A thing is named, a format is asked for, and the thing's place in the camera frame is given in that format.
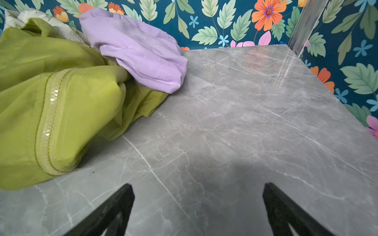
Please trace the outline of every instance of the pink petal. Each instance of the pink petal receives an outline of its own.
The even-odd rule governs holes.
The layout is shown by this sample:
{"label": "pink petal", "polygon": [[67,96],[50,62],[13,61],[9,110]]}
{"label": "pink petal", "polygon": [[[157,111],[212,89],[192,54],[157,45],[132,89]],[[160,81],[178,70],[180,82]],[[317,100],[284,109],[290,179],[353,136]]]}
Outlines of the pink petal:
{"label": "pink petal", "polygon": [[375,131],[378,131],[378,119],[374,116],[367,116],[366,123],[372,127]]}
{"label": "pink petal", "polygon": [[270,31],[267,31],[265,34],[261,36],[259,40],[259,45],[269,45],[271,40],[272,40],[272,35],[270,34]]}
{"label": "pink petal", "polygon": [[245,41],[243,47],[255,46],[255,43],[252,41]]}
{"label": "pink petal", "polygon": [[370,129],[370,128],[366,128],[366,127],[365,127],[365,129],[366,129],[369,133],[371,133],[372,136],[375,136],[375,130],[372,130],[372,129]]}

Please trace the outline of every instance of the light blue flower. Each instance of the light blue flower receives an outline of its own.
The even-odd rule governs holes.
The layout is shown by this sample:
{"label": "light blue flower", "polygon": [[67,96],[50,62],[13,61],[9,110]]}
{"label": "light blue flower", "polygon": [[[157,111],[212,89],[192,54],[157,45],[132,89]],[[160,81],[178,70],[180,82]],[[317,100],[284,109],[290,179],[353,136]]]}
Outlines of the light blue flower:
{"label": "light blue flower", "polygon": [[223,35],[219,35],[219,38],[220,38],[220,41],[218,42],[218,44],[222,44],[222,47],[225,46],[225,43],[228,43],[229,41],[226,40],[228,38],[228,35],[226,35],[226,37],[223,38]]}
{"label": "light blue flower", "polygon": [[337,95],[335,95],[335,96],[336,96],[336,98],[337,98],[339,101],[341,101],[341,102],[343,102],[343,103],[347,103],[347,102],[348,102],[347,99],[344,98],[344,96],[347,95],[347,94],[349,93],[349,91],[348,91],[347,89],[344,90],[342,93],[340,93],[340,89],[339,89],[339,88],[336,88],[335,91],[336,91],[336,93],[337,93]]}
{"label": "light blue flower", "polygon": [[371,104],[371,105],[374,105],[374,106],[372,106],[372,108],[370,108],[370,111],[378,110],[378,95],[376,96],[376,100],[369,99],[366,102]]}
{"label": "light blue flower", "polygon": [[199,23],[197,22],[197,19],[198,19],[198,16],[196,16],[194,19],[193,19],[193,16],[191,15],[190,16],[190,19],[192,20],[189,25],[193,25],[193,28],[195,28],[195,25],[198,25]]}
{"label": "light blue flower", "polygon": [[306,66],[311,66],[311,63],[307,63],[307,59],[305,60],[305,65]]}
{"label": "light blue flower", "polygon": [[363,56],[366,56],[367,55],[367,52],[365,50],[368,50],[370,48],[372,48],[373,45],[372,44],[369,44],[369,45],[366,45],[366,40],[362,40],[361,42],[361,47],[355,47],[353,49],[353,51],[358,51],[355,55],[355,57],[358,57],[360,54],[362,54]]}
{"label": "light blue flower", "polygon": [[355,6],[361,5],[361,7],[359,8],[359,12],[363,12],[365,10],[366,3],[373,6],[375,4],[375,2],[376,2],[376,0],[359,0],[355,3]]}

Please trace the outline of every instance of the orange flower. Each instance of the orange flower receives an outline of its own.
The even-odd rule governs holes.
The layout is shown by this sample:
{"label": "orange flower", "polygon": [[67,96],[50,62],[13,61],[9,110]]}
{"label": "orange flower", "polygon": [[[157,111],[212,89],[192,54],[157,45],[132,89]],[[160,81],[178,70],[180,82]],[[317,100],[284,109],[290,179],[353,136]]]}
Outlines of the orange flower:
{"label": "orange flower", "polygon": [[280,12],[286,10],[287,1],[281,0],[258,0],[255,4],[255,11],[252,13],[252,22],[257,22],[255,28],[264,31],[272,29],[273,23],[277,25],[282,20]]}
{"label": "orange flower", "polygon": [[310,70],[312,71],[312,73],[314,73],[321,82],[323,82],[327,88],[332,92],[334,93],[335,90],[335,83],[333,83],[332,81],[330,82],[327,82],[327,80],[329,80],[329,78],[331,78],[331,72],[329,72],[327,70],[327,68],[323,68],[320,73],[319,73],[319,67],[311,67]]}
{"label": "orange flower", "polygon": [[300,8],[304,7],[305,6],[305,3],[306,3],[306,0],[298,0],[298,6]]}
{"label": "orange flower", "polygon": [[56,6],[53,10],[54,12],[54,17],[60,20],[61,22],[67,22],[68,21],[68,15],[67,13],[63,10],[63,8]]}
{"label": "orange flower", "polygon": [[117,4],[114,4],[112,2],[109,3],[109,11],[112,13],[118,13],[121,15],[124,15],[125,12],[121,9],[121,7]]}
{"label": "orange flower", "polygon": [[85,12],[89,11],[90,9],[93,9],[93,7],[89,4],[87,4],[87,3],[84,3],[84,4],[80,3],[78,8],[79,8],[79,11],[81,13],[85,13]]}

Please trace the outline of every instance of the purple flower center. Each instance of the purple flower center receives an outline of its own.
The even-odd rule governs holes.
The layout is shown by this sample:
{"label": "purple flower center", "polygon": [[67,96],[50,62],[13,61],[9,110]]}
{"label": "purple flower center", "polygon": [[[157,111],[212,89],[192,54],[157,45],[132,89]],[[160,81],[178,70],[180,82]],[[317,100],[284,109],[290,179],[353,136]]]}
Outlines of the purple flower center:
{"label": "purple flower center", "polygon": [[264,16],[265,16],[266,18],[270,18],[271,15],[273,14],[273,12],[274,12],[274,7],[273,7],[272,5],[269,5],[269,6],[265,9],[265,11],[264,11]]}

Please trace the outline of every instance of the green leaf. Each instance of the green leaf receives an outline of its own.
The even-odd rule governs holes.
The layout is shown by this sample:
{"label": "green leaf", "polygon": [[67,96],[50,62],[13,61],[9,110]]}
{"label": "green leaf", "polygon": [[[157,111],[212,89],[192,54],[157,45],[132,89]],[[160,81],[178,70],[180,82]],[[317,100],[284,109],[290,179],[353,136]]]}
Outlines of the green leaf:
{"label": "green leaf", "polygon": [[291,13],[291,18],[287,20],[286,25],[286,35],[290,38],[293,34],[295,25],[298,22],[299,16],[301,15],[301,12],[299,11],[298,7],[293,7],[293,12]]}
{"label": "green leaf", "polygon": [[273,24],[272,26],[272,34],[278,41],[281,40],[282,34],[285,32],[285,26],[285,20],[280,20],[277,25]]}
{"label": "green leaf", "polygon": [[77,0],[56,0],[60,3],[60,7],[65,9],[73,17],[79,18],[78,15],[82,13],[79,11],[79,2]]}
{"label": "green leaf", "polygon": [[189,38],[188,25],[178,17],[178,31],[180,31],[187,39]]}
{"label": "green leaf", "polygon": [[345,82],[350,83],[349,87],[356,89],[358,94],[371,94],[378,89],[378,71],[370,64],[365,67],[361,63],[356,66],[344,66],[340,69],[347,77]]}
{"label": "green leaf", "polygon": [[331,0],[323,12],[323,23],[331,23],[342,8],[344,0]]}
{"label": "green leaf", "polygon": [[193,8],[188,4],[188,0],[175,0],[178,4],[178,7],[182,11],[186,11],[189,14],[194,14]]}
{"label": "green leaf", "polygon": [[36,7],[37,10],[41,9],[41,4],[43,4],[43,0],[31,0]]}
{"label": "green leaf", "polygon": [[337,49],[337,52],[339,53],[339,57],[338,57],[339,65],[342,64],[342,62],[345,59],[345,56],[347,55],[347,52],[349,52],[351,48],[352,48],[352,33],[350,32],[350,34],[344,39],[344,41],[340,44],[339,48]]}
{"label": "green leaf", "polygon": [[158,16],[156,3],[153,3],[153,0],[140,0],[139,6],[141,7],[142,15],[148,22],[156,19]]}
{"label": "green leaf", "polygon": [[307,47],[307,51],[315,57],[317,57],[318,54],[325,57],[325,39],[323,38],[323,35],[316,32],[311,36],[309,41],[310,45]]}
{"label": "green leaf", "polygon": [[342,5],[346,6],[346,5],[354,3],[355,1],[357,1],[357,0],[345,0],[345,2]]}
{"label": "green leaf", "polygon": [[228,3],[224,3],[223,8],[219,10],[219,17],[217,18],[218,25],[222,29],[226,29],[232,24],[235,17],[235,11],[235,0],[230,0]]}
{"label": "green leaf", "polygon": [[107,10],[106,7],[108,6],[108,2],[105,0],[87,0],[87,4],[94,8],[101,8],[103,10]]}
{"label": "green leaf", "polygon": [[336,34],[338,32],[345,32],[347,31],[348,29],[350,29],[350,27],[352,27],[352,25],[356,22],[356,20],[359,18],[359,16],[361,15],[361,13],[354,13],[352,15],[348,15],[347,17],[345,17],[343,20],[342,20],[342,23],[339,24],[338,26],[336,26],[336,28],[334,28],[331,33],[332,34]]}
{"label": "green leaf", "polygon": [[53,14],[51,13],[51,10],[50,9],[47,9],[46,10],[46,14],[50,15],[50,16],[53,16]]}
{"label": "green leaf", "polygon": [[72,20],[68,23],[68,25],[72,28],[75,28],[76,29],[76,25],[75,25],[75,22]]}
{"label": "green leaf", "polygon": [[14,3],[16,4],[14,6],[19,12],[26,11],[30,8],[27,4],[24,4],[21,0],[14,0]]}
{"label": "green leaf", "polygon": [[235,41],[242,40],[249,30],[249,25],[251,24],[249,19],[251,19],[252,10],[253,9],[248,10],[243,16],[240,15],[237,21],[234,22],[233,29],[231,30],[231,37]]}
{"label": "green leaf", "polygon": [[166,15],[164,16],[163,24],[168,23],[171,19],[175,18],[176,4],[172,2],[166,7]]}
{"label": "green leaf", "polygon": [[375,35],[375,22],[378,20],[378,11],[375,6],[369,5],[362,16],[360,29],[364,29],[366,37],[373,39]]}
{"label": "green leaf", "polygon": [[193,36],[192,41],[198,41],[199,44],[211,45],[218,39],[217,30],[210,26],[205,26],[204,29],[199,29],[198,33]]}
{"label": "green leaf", "polygon": [[135,20],[139,20],[139,21],[142,21],[142,16],[138,14],[138,12],[135,10],[135,9],[132,9],[128,6],[126,6],[125,4],[121,4],[123,9],[125,10],[125,13],[128,17],[132,18],[132,19],[135,19]]}
{"label": "green leaf", "polygon": [[369,108],[366,106],[359,107],[357,104],[352,103],[353,106],[344,104],[344,106],[352,113],[358,121],[361,122],[361,124],[365,127],[369,127],[369,125],[366,123],[367,116],[371,116],[371,112]]}
{"label": "green leaf", "polygon": [[218,0],[202,0],[202,12],[207,17],[213,17],[218,11]]}
{"label": "green leaf", "polygon": [[0,0],[0,6],[6,8],[6,9],[12,10],[12,11],[17,11],[17,9],[14,6],[12,6],[11,4],[9,4],[5,0]]}

